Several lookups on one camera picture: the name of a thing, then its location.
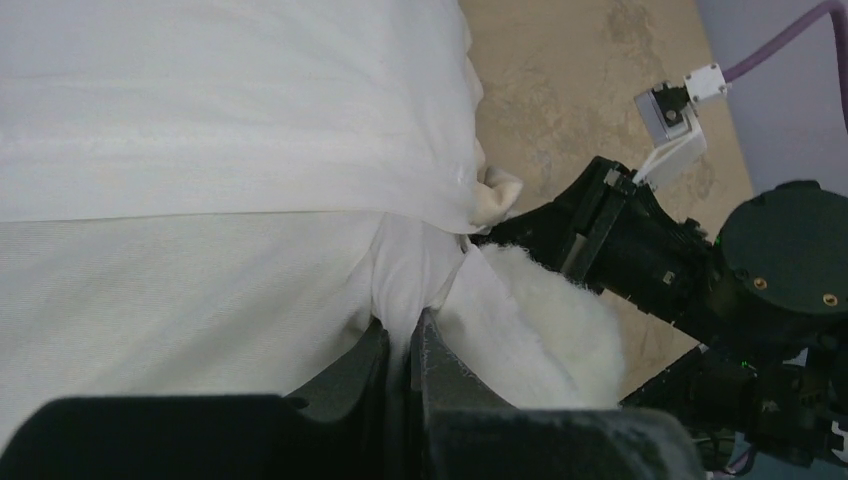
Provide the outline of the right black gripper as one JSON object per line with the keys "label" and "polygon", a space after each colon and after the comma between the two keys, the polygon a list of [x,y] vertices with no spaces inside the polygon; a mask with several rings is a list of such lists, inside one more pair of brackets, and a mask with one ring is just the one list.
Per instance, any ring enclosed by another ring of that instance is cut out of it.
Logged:
{"label": "right black gripper", "polygon": [[471,242],[521,247],[547,270],[608,290],[667,323],[681,321],[711,248],[700,224],[674,220],[650,186],[603,157],[592,159],[563,199],[473,234]]}

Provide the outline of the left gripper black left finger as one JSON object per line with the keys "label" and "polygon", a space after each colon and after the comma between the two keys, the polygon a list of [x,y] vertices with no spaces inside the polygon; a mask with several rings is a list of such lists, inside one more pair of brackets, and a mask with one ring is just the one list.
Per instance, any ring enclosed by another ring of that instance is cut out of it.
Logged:
{"label": "left gripper black left finger", "polygon": [[378,322],[289,395],[75,397],[29,417],[5,479],[379,479],[389,342]]}

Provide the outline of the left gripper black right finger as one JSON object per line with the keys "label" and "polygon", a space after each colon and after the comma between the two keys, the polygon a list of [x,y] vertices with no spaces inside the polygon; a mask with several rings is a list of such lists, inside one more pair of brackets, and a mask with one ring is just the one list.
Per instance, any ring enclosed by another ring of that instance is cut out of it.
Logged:
{"label": "left gripper black right finger", "polygon": [[410,348],[413,479],[703,479],[689,435],[653,410],[522,410],[446,346],[430,313]]}

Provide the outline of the white pillow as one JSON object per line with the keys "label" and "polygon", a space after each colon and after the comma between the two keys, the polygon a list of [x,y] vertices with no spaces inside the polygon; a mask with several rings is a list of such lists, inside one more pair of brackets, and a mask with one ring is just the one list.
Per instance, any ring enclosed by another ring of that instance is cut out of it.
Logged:
{"label": "white pillow", "polygon": [[452,352],[516,407],[618,406],[626,361],[615,312],[518,246],[471,248],[434,317]]}

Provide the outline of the grey pillow with cream ruffle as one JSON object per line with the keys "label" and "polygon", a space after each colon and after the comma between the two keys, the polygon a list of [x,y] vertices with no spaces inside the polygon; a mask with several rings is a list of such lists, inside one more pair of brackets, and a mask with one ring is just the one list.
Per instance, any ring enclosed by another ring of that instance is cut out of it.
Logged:
{"label": "grey pillow with cream ruffle", "polygon": [[522,183],[455,1],[5,1],[1,435],[70,396],[287,394],[408,339]]}

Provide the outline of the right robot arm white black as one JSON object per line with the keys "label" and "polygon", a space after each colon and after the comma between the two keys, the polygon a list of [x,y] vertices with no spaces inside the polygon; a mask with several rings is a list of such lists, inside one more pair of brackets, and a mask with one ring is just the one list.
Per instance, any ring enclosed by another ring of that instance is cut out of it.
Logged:
{"label": "right robot arm white black", "polygon": [[742,202],[709,238],[636,172],[593,159],[554,200],[474,237],[611,292],[697,342],[629,395],[756,453],[847,463],[847,200],[793,180]]}

